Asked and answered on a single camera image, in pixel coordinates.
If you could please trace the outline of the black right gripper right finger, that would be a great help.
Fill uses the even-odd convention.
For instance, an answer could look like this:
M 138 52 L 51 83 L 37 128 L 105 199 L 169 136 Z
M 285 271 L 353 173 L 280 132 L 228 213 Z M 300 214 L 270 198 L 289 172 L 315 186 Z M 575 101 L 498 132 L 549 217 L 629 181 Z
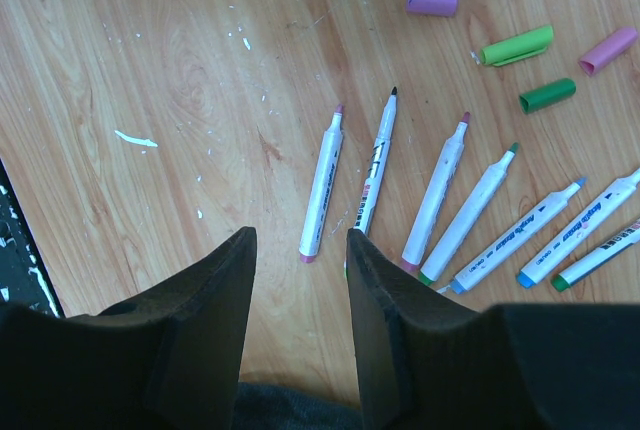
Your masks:
M 346 263 L 367 429 L 635 429 L 639 309 L 498 304 L 475 312 L 359 230 Z

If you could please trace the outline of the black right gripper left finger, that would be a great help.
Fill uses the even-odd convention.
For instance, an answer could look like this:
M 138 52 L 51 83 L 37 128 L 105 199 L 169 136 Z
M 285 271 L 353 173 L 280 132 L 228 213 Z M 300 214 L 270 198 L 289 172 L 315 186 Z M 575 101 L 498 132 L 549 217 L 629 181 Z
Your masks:
M 1 307 L 5 429 L 227 429 L 257 259 L 244 227 L 97 315 Z

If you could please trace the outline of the purple-pink pen cap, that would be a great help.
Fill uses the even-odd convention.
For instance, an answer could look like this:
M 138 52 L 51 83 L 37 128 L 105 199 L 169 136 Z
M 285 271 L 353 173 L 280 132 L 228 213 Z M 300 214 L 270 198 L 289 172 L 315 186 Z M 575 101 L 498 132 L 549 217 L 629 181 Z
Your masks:
M 412 14 L 452 17 L 458 3 L 459 0 L 407 0 L 405 9 Z

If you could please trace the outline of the light green cap marker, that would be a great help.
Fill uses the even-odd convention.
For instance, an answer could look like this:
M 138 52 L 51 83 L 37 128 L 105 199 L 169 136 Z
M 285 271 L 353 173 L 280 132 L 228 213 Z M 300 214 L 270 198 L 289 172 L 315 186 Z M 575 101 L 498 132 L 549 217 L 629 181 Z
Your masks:
M 379 129 L 374 141 L 369 168 L 364 180 L 362 195 L 357 210 L 354 229 L 367 235 L 373 220 L 378 196 L 388 161 L 392 133 L 397 112 L 398 89 L 394 86 L 383 109 Z

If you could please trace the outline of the pink cap marker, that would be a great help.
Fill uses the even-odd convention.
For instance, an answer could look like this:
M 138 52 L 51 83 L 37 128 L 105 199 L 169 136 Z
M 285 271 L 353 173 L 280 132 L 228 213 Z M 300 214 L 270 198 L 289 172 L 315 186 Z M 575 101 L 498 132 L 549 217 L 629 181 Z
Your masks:
M 448 186 L 464 150 L 464 137 L 470 118 L 471 114 L 465 112 L 453 135 L 445 141 L 438 156 L 401 255 L 401 267 L 407 272 L 415 272 L 423 260 L 441 205 L 446 198 Z
M 313 262 L 319 251 L 343 141 L 343 112 L 344 106 L 339 104 L 323 135 L 299 244 L 303 263 Z

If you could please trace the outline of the lavender cap marker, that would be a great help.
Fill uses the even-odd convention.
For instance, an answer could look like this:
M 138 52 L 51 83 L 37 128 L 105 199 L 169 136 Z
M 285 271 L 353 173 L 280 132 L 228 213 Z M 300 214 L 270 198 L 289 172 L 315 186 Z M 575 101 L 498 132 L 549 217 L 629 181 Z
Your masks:
M 586 180 L 586 177 L 581 177 L 565 189 L 548 194 L 437 292 L 443 294 L 451 290 L 456 294 L 462 294 L 473 289 L 563 211 Z

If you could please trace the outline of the dark green cap marker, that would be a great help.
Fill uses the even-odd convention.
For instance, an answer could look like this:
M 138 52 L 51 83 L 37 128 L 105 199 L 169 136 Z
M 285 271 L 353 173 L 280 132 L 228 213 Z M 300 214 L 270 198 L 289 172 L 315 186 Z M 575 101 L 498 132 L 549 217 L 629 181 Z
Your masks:
M 563 292 L 600 267 L 639 242 L 639 220 L 635 220 L 618 233 L 602 242 L 583 258 L 577 260 L 557 274 L 551 284 L 558 292 Z

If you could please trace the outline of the light green pen cap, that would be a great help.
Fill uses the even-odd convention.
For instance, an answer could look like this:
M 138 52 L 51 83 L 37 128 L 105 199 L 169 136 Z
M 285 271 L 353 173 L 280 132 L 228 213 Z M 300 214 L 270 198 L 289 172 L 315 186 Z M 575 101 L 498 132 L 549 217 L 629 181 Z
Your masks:
M 553 42 L 552 25 L 513 36 L 482 48 L 478 58 L 482 65 L 505 66 L 544 53 Z

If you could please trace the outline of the pink pen cap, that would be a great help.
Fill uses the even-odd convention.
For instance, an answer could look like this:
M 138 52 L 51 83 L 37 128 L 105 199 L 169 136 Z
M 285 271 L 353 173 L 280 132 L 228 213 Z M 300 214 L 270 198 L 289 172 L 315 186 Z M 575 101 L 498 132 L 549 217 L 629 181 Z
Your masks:
M 634 27 L 621 27 L 579 58 L 578 64 L 592 77 L 627 51 L 638 39 Z

